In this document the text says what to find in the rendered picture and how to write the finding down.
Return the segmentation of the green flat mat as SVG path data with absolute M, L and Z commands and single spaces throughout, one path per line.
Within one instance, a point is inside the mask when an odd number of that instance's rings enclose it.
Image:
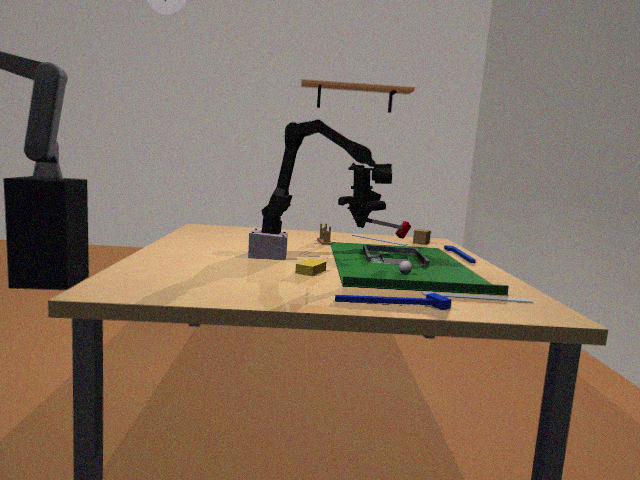
M 417 248 L 430 262 L 426 266 L 415 253 L 390 252 L 393 255 L 406 255 L 411 261 L 412 269 L 408 274 L 399 271 L 399 264 L 373 263 L 367 262 L 363 251 L 363 245 L 391 246 Z M 409 279 L 409 280 L 427 280 L 427 281 L 445 281 L 445 282 L 463 282 L 463 283 L 482 283 L 492 284 L 482 276 L 467 268 L 439 248 L 429 247 L 411 247 L 411 246 L 394 246 L 394 245 L 377 245 L 377 244 L 359 244 L 359 243 L 342 243 L 333 242 L 331 244 L 333 255 L 336 261 L 338 272 L 343 285 L 343 276 L 354 277 L 372 277 L 372 278 L 390 278 L 390 279 Z M 418 262 L 419 261 L 419 262 Z M 422 263 L 422 264 L 414 264 Z M 367 287 L 367 286 L 349 286 L 343 287 L 359 287 L 359 288 L 377 288 L 377 289 L 396 289 L 396 290 L 414 290 L 414 291 L 433 291 L 433 292 L 451 292 L 451 293 L 471 293 L 471 294 L 489 294 L 489 295 L 508 295 L 497 293 L 479 293 L 479 292 L 459 292 L 459 291 L 441 291 L 441 290 L 423 290 L 423 289 L 404 289 L 404 288 L 386 288 L 386 287 Z

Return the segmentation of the white golf ball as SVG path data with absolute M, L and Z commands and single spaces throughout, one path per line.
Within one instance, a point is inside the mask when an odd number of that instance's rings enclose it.
M 412 265 L 408 261 L 402 261 L 399 264 L 399 271 L 403 274 L 408 274 L 412 269 Z

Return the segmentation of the brown cube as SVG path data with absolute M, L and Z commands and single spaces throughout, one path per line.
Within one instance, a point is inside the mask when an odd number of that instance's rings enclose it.
M 414 230 L 413 243 L 424 244 L 424 245 L 429 244 L 430 234 L 431 234 L 430 230 L 422 230 L 422 229 Z

